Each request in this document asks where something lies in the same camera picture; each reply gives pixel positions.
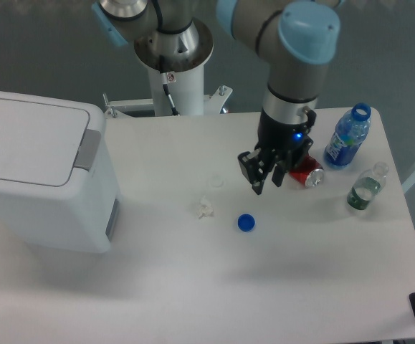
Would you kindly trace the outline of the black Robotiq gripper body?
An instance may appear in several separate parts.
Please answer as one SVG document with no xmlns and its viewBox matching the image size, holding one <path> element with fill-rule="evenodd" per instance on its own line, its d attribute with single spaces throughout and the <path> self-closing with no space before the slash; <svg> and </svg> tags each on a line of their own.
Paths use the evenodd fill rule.
<svg viewBox="0 0 415 344">
<path fill-rule="evenodd" d="M 316 113 L 308 108 L 303 112 L 303 121 L 297 124 L 281 123 L 261 111 L 258 127 L 259 163 L 263 171 L 270 172 L 280 166 L 284 172 L 296 168 L 309 153 L 313 145 L 310 137 Z"/>
</svg>

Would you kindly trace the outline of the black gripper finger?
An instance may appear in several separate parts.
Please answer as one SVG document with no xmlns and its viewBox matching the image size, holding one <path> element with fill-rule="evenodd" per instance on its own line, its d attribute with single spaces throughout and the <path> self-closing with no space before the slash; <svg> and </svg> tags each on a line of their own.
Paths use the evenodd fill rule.
<svg viewBox="0 0 415 344">
<path fill-rule="evenodd" d="M 275 166 L 275 158 L 276 151 L 270 148 L 257 148 L 238 155 L 241 172 L 256 195 L 262 194 L 264 182 Z"/>
<path fill-rule="evenodd" d="M 290 152 L 283 156 L 277 156 L 275 159 L 275 169 L 272 174 L 272 182 L 276 187 L 282 185 L 285 174 L 290 170 Z"/>
</svg>

